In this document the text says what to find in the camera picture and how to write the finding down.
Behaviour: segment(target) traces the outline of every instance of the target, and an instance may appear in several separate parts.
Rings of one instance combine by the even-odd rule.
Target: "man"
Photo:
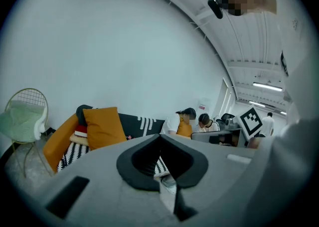
[[[198,125],[195,128],[195,132],[211,132],[219,131],[219,125],[209,118],[207,113],[203,113],[198,118]]]
[[[261,127],[260,134],[264,134],[266,137],[272,136],[274,133],[273,113],[269,112],[267,117],[263,118],[263,126]]]

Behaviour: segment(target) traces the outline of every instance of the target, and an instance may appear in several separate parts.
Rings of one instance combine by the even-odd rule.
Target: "white ceiling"
[[[233,82],[237,100],[255,101],[286,109],[283,92],[269,91],[253,85],[268,83],[284,88],[279,59],[281,42],[276,16],[255,13],[218,19],[207,0],[170,0],[186,13],[217,50]]]

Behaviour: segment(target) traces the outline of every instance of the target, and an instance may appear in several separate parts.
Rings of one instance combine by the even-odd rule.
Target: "person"
[[[187,125],[191,125],[195,119],[196,112],[193,108],[176,112],[165,120],[160,134],[175,135],[180,127],[181,120]],[[171,194],[176,194],[176,181],[172,175],[162,177],[160,182]]]
[[[272,136],[274,133],[273,113],[269,112],[265,118],[263,118],[263,126],[261,127],[260,134],[264,134],[266,137]]]
[[[287,110],[289,125],[277,136],[254,138],[252,147],[258,147],[259,155],[267,155],[267,159],[247,208],[256,217],[246,218],[245,223],[259,226],[273,220],[287,206],[295,207],[297,198],[304,198],[308,192],[303,189],[315,183],[312,173],[319,154],[319,38],[300,0],[217,0],[216,4],[235,16],[263,11],[275,14],[282,42],[278,63],[284,93],[291,101]]]
[[[183,120],[187,125],[196,119],[196,112],[193,108],[187,108],[169,116],[163,123],[160,134],[175,135],[180,125],[180,120]]]
[[[217,122],[211,120],[207,113],[203,113],[198,118],[198,125],[194,132],[212,132],[219,131],[219,125]]]

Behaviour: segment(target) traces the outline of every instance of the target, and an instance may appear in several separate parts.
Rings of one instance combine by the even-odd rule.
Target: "doorway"
[[[230,98],[231,98],[231,92],[229,92],[229,94],[227,95],[226,94],[226,97],[225,97],[225,103],[223,104],[221,110],[220,110],[220,113],[219,113],[219,116],[223,116],[224,113],[227,113],[228,109],[229,109],[229,101],[230,101]]]
[[[227,101],[228,101],[228,99],[226,99],[227,91],[228,91],[228,85],[225,79],[223,78],[221,86],[220,86],[219,96],[218,96],[218,99],[214,108],[214,112],[211,118],[218,119],[221,117],[220,114],[222,113],[223,108],[225,109],[227,106]]]

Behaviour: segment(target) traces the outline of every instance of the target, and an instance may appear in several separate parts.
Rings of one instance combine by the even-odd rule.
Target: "person in white clothes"
[[[172,114],[165,120],[160,134],[175,135],[177,133],[181,118],[186,124],[190,125],[192,121],[196,119],[196,112],[193,108],[187,108],[183,111]]]
[[[264,134],[266,137],[272,136],[274,133],[273,113],[269,112],[267,117],[263,118],[263,126],[261,127],[260,134]]]
[[[198,118],[198,125],[194,132],[212,132],[219,131],[219,125],[217,122],[211,120],[207,113],[203,113]]]

